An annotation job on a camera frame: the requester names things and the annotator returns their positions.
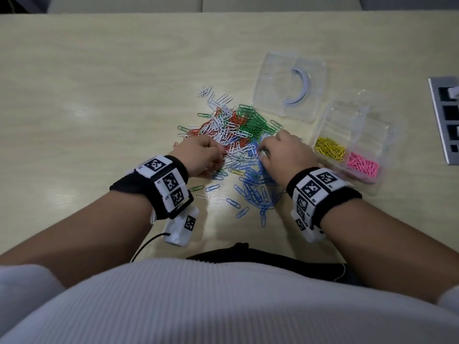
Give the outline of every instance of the clear plastic container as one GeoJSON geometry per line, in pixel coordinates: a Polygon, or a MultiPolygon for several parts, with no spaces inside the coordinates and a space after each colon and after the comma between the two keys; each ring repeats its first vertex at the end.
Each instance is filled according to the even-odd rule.
{"type": "Polygon", "coordinates": [[[371,185],[356,183],[360,189],[376,194],[387,169],[397,161],[405,122],[393,110],[380,110],[378,105],[368,101],[333,101],[327,106],[316,130],[310,145],[319,161],[342,175],[343,179],[371,185]],[[318,152],[315,147],[318,138],[330,138],[344,146],[343,160],[337,161],[318,152]],[[355,157],[363,157],[363,163],[356,165],[355,157]]]}
{"type": "Polygon", "coordinates": [[[258,75],[252,105],[260,112],[312,123],[317,116],[325,80],[323,61],[270,52],[258,75]],[[286,103],[299,97],[296,103],[286,103]]]}

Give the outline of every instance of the black pants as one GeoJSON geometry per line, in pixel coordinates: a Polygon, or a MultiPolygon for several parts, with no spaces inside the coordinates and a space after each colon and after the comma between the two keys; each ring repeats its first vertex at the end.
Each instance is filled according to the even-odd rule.
{"type": "Polygon", "coordinates": [[[237,243],[230,248],[203,252],[188,257],[188,260],[198,260],[210,263],[228,263],[228,262],[253,262],[266,264],[282,269],[295,272],[305,277],[314,279],[336,281],[337,283],[347,283],[350,285],[364,286],[359,278],[347,266],[341,263],[306,263],[295,260],[290,257],[281,256],[280,254],[270,254],[249,248],[248,243],[237,243]]]}

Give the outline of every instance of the wristband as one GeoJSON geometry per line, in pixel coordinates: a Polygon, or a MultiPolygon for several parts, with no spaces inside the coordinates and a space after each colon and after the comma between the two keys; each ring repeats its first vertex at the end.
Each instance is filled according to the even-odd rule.
{"type": "Polygon", "coordinates": [[[173,156],[156,156],[116,181],[110,190],[143,194],[157,219],[173,219],[193,201],[187,181],[188,171],[182,162],[173,156]]]}
{"type": "Polygon", "coordinates": [[[293,209],[301,219],[302,226],[296,223],[302,231],[303,227],[314,230],[316,226],[320,229],[320,222],[330,209],[351,199],[362,198],[358,191],[348,187],[348,183],[334,172],[318,167],[296,174],[287,186],[287,193],[292,197],[293,209]]]}

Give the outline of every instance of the plastic lid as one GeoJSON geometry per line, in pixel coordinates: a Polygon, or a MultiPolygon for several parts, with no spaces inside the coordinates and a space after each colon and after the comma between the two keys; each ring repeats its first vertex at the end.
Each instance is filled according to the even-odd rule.
{"type": "Polygon", "coordinates": [[[258,75],[252,105],[261,111],[312,123],[324,92],[323,61],[270,52],[258,75]]]}

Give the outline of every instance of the white sleeve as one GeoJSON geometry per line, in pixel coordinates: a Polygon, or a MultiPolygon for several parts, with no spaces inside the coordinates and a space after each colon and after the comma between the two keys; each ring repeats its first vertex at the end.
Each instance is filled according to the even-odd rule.
{"type": "Polygon", "coordinates": [[[64,290],[43,266],[0,266],[0,337],[64,290]]]}
{"type": "Polygon", "coordinates": [[[446,291],[438,300],[437,305],[459,315],[459,285],[446,291]]]}

